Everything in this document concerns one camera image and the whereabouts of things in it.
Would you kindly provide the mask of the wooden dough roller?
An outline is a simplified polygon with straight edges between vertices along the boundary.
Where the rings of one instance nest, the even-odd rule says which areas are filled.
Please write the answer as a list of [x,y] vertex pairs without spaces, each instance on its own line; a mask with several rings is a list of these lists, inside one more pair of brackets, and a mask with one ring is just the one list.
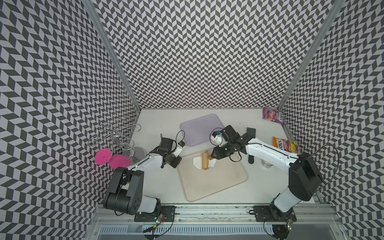
[[207,170],[210,166],[210,161],[213,160],[211,155],[208,153],[203,153],[202,154],[202,169]]

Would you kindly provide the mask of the white dough ball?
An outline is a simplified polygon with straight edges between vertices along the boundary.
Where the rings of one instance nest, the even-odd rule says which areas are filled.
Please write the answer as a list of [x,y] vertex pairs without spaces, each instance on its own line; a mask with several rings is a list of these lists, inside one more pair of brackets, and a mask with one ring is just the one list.
[[[216,159],[212,159],[212,160],[209,160],[208,161],[208,168],[212,168],[214,167],[214,165],[216,164],[217,160]],[[194,157],[193,158],[193,165],[199,169],[199,170],[202,170],[203,169],[203,158],[202,157]]]

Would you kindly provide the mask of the beige plastic tray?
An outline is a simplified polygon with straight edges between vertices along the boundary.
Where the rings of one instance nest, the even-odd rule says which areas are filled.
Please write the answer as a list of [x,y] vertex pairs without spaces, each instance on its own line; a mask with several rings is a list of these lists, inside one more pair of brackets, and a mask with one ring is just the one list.
[[194,157],[202,157],[210,150],[199,151],[182,157],[177,169],[186,200],[195,202],[207,196],[224,191],[248,180],[248,174],[241,162],[229,158],[217,160],[212,168],[199,170],[193,165]]

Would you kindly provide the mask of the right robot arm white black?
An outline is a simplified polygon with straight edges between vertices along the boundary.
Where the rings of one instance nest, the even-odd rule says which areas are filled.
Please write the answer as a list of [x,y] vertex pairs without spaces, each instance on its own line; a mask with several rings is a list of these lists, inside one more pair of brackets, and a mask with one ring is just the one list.
[[293,214],[293,207],[302,201],[309,201],[318,190],[323,177],[313,157],[308,154],[290,153],[268,145],[253,135],[240,135],[231,125],[212,130],[210,140],[215,147],[210,155],[221,160],[241,154],[253,156],[280,169],[288,175],[288,186],[268,206],[268,218],[282,221]]

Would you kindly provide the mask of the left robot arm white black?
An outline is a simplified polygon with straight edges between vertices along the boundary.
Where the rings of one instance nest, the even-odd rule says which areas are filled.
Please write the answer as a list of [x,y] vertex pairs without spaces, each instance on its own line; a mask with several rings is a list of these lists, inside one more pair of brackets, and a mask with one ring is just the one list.
[[185,145],[183,140],[162,138],[160,145],[138,163],[128,168],[118,167],[102,201],[103,207],[117,216],[128,214],[157,219],[161,214],[161,200],[143,194],[145,175],[167,164],[176,168],[182,160],[180,153]]

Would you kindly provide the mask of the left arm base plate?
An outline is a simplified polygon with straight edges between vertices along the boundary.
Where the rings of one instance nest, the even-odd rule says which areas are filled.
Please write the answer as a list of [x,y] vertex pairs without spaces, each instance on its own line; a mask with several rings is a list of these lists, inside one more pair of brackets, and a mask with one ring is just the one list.
[[173,222],[175,219],[176,206],[160,206],[153,213],[136,213],[135,222],[154,223],[161,214],[165,214],[163,222]]

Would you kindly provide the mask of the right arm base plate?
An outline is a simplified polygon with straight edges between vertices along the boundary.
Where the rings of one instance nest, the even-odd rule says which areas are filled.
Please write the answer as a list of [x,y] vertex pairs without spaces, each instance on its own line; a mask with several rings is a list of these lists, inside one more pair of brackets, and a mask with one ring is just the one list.
[[272,205],[256,205],[253,206],[251,213],[255,216],[257,222],[288,222],[288,220],[292,220],[293,222],[297,221],[293,208],[290,208],[286,213],[283,213],[277,207]]

